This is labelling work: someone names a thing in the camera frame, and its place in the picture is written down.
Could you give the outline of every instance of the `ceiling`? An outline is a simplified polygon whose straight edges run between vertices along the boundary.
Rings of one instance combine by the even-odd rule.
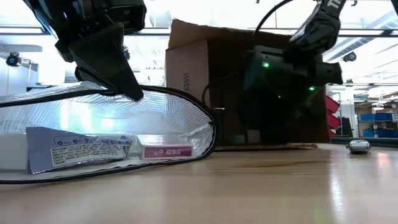
[[[250,29],[256,27],[260,18],[280,1],[261,0],[259,4],[255,1],[246,4],[230,4],[230,0],[145,0],[148,8],[147,29],[143,31],[144,33],[170,32],[171,15],[197,24]],[[352,3],[353,1],[347,1],[341,13],[341,33],[378,34],[382,31],[370,29],[398,29],[398,17],[392,11],[390,0],[360,0],[355,7],[350,6]],[[270,17],[263,28],[297,29],[311,14],[314,6],[315,1],[292,1]],[[164,29],[151,30],[153,27]],[[6,30],[8,34],[5,34],[4,28],[8,31],[12,29],[12,32]],[[163,68],[167,36],[140,35],[126,37],[124,42],[131,52],[130,63],[133,70],[142,70],[143,67],[148,66]],[[55,39],[52,36],[43,35],[40,24],[22,0],[0,0],[0,45],[42,46],[43,53],[21,53],[24,58],[40,63],[46,57],[59,57],[53,47],[54,43]],[[335,47],[324,54],[324,59],[341,64],[343,80],[352,79],[355,83],[398,83],[398,48],[396,46],[398,46],[397,38],[341,37]],[[342,56],[353,50],[357,55],[356,61],[342,62]],[[372,90],[373,95],[395,90],[391,86],[389,88],[375,86],[350,88],[359,92]],[[335,90],[331,88],[331,91],[345,89],[346,87],[335,87]]]

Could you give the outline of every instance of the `black cable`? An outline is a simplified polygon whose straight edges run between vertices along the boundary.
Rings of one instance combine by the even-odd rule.
[[[259,25],[257,26],[256,30],[253,32],[253,37],[257,36],[257,34],[259,33],[262,25],[264,25],[264,23],[266,22],[266,20],[276,11],[278,10],[280,7],[286,5],[287,3],[291,2],[293,0],[283,0],[280,3],[278,3],[276,6],[274,6],[260,21]]]
[[[219,79],[217,80],[217,84],[221,83],[223,80],[225,80],[225,79],[227,79],[227,78],[229,78],[229,77],[232,77],[233,75],[239,75],[239,74],[240,74],[240,71],[231,72],[231,73],[229,73],[229,74],[227,74],[227,75],[225,75],[225,76],[219,78]],[[203,104],[205,104],[205,105],[207,105],[207,104],[206,104],[206,100],[205,100],[205,96],[206,96],[206,92],[209,90],[209,88],[210,88],[210,83],[207,84],[207,85],[205,86],[205,88],[203,89],[203,91],[202,91],[202,93],[201,93],[201,102],[202,102]]]

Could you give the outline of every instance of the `pink label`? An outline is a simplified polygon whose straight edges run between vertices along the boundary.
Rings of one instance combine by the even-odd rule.
[[[164,157],[190,157],[192,156],[192,148],[189,146],[182,147],[146,147],[145,158],[164,158]]]

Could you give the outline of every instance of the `green led light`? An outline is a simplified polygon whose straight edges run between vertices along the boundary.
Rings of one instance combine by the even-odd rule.
[[[263,66],[264,68],[268,68],[268,67],[269,67],[269,63],[268,63],[268,62],[263,62],[263,63],[262,63],[262,66]]]

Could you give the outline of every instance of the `black bag trim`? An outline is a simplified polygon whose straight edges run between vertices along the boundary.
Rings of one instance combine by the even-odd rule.
[[[115,167],[113,169],[98,170],[98,171],[89,172],[86,174],[78,174],[78,175],[68,176],[68,177],[55,177],[55,178],[51,178],[51,179],[38,179],[38,180],[0,180],[0,184],[9,184],[9,185],[11,185],[11,184],[14,184],[14,185],[16,185],[16,184],[46,184],[46,183],[61,182],[61,181],[68,181],[68,180],[85,179],[85,178],[89,178],[89,177],[97,177],[100,175],[116,174],[116,173],[120,173],[120,172],[126,172],[126,171],[141,169],[141,168],[145,168],[145,167],[171,166],[171,165],[199,161],[201,159],[208,157],[211,153],[214,152],[214,150],[216,149],[216,141],[218,139],[218,127],[217,127],[217,122],[215,122],[215,117],[213,115],[213,112],[209,109],[209,107],[207,107],[204,103],[202,103],[200,100],[196,99],[192,95],[185,93],[184,91],[176,90],[173,88],[161,87],[161,86],[145,86],[145,85],[140,85],[140,86],[143,90],[146,90],[146,91],[157,91],[159,93],[168,93],[168,94],[183,98],[185,100],[188,100],[189,102],[191,102],[195,106],[197,106],[202,112],[204,112],[205,114],[207,114],[209,116],[209,118],[211,120],[210,125],[213,127],[213,140],[210,142],[209,148],[206,149],[201,156],[194,158],[194,159],[184,159],[184,160],[178,160],[178,161],[165,161],[165,162],[159,162],[159,163],[155,163],[155,164],[129,165],[126,167]],[[112,95],[116,95],[116,92],[113,90],[84,90],[84,91],[77,91],[77,92],[73,92],[73,93],[64,93],[61,95],[46,96],[46,97],[38,98],[38,99],[34,99],[34,100],[15,101],[15,102],[11,102],[11,103],[0,103],[0,108],[6,107],[4,105],[20,106],[20,105],[28,105],[28,104],[36,104],[36,103],[45,103],[45,102],[49,102],[49,101],[64,100],[67,98],[92,95],[92,94],[104,94],[104,95],[112,96]]]

